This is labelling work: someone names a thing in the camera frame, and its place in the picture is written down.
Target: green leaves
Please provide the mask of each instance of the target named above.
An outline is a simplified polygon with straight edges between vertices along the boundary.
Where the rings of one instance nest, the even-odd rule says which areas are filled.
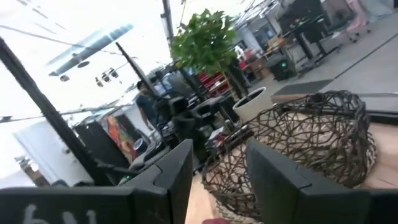
[[[214,75],[225,72],[235,52],[231,45],[235,38],[233,18],[223,11],[211,13],[205,9],[201,14],[192,15],[187,28],[174,38],[173,57],[179,58],[183,67],[196,72]]]

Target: wicker basket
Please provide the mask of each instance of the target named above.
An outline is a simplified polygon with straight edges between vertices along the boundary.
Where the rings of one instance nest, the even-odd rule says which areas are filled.
[[[242,131],[248,127],[251,135]],[[247,174],[246,141],[254,138],[296,163],[348,188],[362,184],[376,161],[365,104],[329,91],[275,105],[244,123],[206,164],[202,181],[218,205],[261,221]]]

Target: carpet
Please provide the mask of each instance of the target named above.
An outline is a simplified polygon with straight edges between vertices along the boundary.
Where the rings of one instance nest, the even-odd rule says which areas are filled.
[[[271,96],[273,103],[294,100],[308,94],[314,94],[327,86],[333,80],[321,80],[316,82],[287,85]]]

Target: white planter pot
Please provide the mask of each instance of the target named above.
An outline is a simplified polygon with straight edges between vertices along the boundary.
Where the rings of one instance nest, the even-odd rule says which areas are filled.
[[[272,107],[271,97],[266,95],[266,88],[258,88],[249,93],[250,101],[245,96],[240,99],[232,109],[241,118],[242,122],[250,121],[261,111]]]

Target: glass window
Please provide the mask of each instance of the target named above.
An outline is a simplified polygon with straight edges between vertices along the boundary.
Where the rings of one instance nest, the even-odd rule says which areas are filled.
[[[268,40],[275,37],[275,31],[270,24],[266,24],[253,33],[259,45],[265,50]]]

